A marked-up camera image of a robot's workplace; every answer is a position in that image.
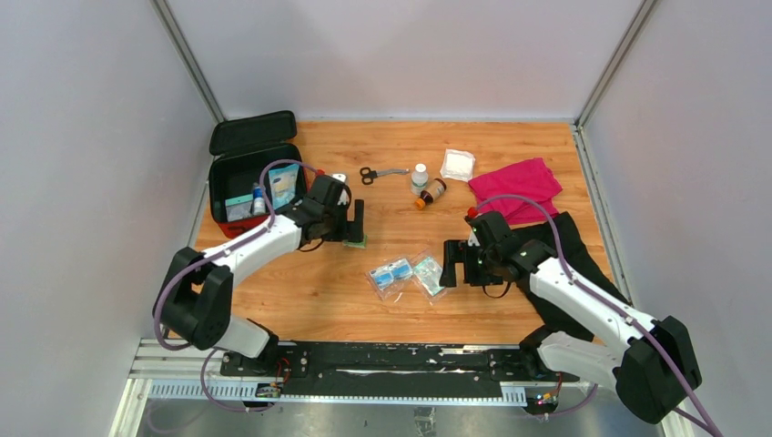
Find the teal topped blister bag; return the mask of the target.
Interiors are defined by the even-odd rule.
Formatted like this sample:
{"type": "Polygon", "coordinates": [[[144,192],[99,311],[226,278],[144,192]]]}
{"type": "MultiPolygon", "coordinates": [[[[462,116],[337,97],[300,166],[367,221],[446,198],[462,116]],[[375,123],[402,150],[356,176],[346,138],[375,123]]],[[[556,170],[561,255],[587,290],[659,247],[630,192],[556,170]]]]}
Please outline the teal topped blister bag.
{"type": "Polygon", "coordinates": [[[252,217],[253,196],[251,194],[227,198],[224,202],[227,222],[235,222],[252,217]]]}

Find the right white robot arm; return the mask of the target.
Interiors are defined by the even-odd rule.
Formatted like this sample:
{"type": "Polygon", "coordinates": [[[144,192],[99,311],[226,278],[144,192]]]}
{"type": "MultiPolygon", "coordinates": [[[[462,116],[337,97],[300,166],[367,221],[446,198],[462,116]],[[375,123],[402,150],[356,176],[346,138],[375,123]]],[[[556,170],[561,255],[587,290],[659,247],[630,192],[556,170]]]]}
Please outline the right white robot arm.
{"type": "Polygon", "coordinates": [[[519,345],[521,370],[532,380],[561,372],[612,389],[633,415],[652,424],[702,383],[690,334],[680,320],[657,320],[623,303],[539,240],[517,245],[506,238],[483,246],[449,239],[443,244],[441,286],[456,286],[457,264],[472,273],[468,284],[484,288],[496,281],[514,283],[600,339],[593,343],[556,327],[538,328],[519,345]]]}

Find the green small packet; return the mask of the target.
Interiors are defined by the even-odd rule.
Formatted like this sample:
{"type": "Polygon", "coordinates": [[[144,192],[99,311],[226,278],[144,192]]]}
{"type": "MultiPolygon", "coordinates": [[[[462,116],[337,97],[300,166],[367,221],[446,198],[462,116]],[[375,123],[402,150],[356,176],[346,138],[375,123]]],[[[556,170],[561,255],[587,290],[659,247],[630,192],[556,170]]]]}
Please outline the green small packet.
{"type": "Polygon", "coordinates": [[[364,236],[360,241],[344,240],[342,245],[350,248],[365,249],[367,246],[367,236],[364,236]]]}

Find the black handled scissors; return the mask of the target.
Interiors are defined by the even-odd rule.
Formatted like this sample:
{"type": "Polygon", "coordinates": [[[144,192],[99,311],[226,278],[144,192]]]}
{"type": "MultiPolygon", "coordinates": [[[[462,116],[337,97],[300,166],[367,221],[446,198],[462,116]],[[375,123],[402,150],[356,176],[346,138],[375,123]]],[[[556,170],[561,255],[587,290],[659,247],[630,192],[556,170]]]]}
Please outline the black handled scissors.
{"type": "Polygon", "coordinates": [[[372,185],[376,178],[389,175],[407,175],[410,173],[406,168],[388,168],[382,170],[372,169],[370,167],[360,168],[361,183],[365,186],[372,185]]]}

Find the alcohol wipes plastic bag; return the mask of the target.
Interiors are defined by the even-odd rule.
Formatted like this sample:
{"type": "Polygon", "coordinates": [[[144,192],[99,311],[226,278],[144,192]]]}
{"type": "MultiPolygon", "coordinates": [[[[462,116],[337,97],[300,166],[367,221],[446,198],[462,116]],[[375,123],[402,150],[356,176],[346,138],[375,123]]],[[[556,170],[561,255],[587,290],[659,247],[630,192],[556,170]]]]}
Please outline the alcohol wipes plastic bag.
{"type": "Polygon", "coordinates": [[[365,273],[365,278],[380,300],[399,294],[413,278],[412,264],[407,258],[395,258],[365,273]]]}

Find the white blue small bottle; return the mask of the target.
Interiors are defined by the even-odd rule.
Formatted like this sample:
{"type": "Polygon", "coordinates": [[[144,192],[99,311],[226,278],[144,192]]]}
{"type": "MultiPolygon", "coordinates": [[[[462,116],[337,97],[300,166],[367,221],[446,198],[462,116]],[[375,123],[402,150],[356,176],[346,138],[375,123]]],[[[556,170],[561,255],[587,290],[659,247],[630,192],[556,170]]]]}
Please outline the white blue small bottle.
{"type": "Polygon", "coordinates": [[[261,216],[266,213],[266,201],[263,197],[263,190],[259,183],[254,183],[252,187],[251,214],[253,217],[261,216]]]}

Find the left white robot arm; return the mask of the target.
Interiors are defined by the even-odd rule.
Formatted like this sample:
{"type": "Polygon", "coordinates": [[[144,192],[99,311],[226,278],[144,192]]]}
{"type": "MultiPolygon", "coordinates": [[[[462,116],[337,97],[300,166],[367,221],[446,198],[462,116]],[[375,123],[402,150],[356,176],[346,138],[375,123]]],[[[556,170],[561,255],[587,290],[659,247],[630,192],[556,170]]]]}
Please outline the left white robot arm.
{"type": "Polygon", "coordinates": [[[205,251],[180,249],[152,310],[157,328],[170,329],[200,351],[227,352],[258,376],[270,375],[279,365],[279,337],[233,314],[235,288],[314,240],[363,241],[364,206],[346,182],[318,176],[303,197],[239,237],[205,251]]]}

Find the white gauze pack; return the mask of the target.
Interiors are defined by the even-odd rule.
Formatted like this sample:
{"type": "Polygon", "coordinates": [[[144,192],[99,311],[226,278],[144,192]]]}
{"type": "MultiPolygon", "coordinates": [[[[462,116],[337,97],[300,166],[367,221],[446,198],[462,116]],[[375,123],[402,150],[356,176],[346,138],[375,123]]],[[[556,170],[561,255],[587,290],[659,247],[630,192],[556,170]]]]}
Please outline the white gauze pack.
{"type": "Polygon", "coordinates": [[[440,174],[443,178],[450,178],[468,182],[473,178],[475,156],[471,152],[446,149],[440,174]]]}

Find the blue plaster pack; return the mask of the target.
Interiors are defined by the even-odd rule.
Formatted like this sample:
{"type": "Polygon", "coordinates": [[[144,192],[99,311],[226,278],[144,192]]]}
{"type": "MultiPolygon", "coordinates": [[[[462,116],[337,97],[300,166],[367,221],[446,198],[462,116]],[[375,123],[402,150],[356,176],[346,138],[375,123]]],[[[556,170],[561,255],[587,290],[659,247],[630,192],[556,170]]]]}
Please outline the blue plaster pack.
{"type": "Polygon", "coordinates": [[[273,168],[268,172],[271,205],[275,210],[289,204],[296,197],[299,174],[298,164],[273,168]]]}

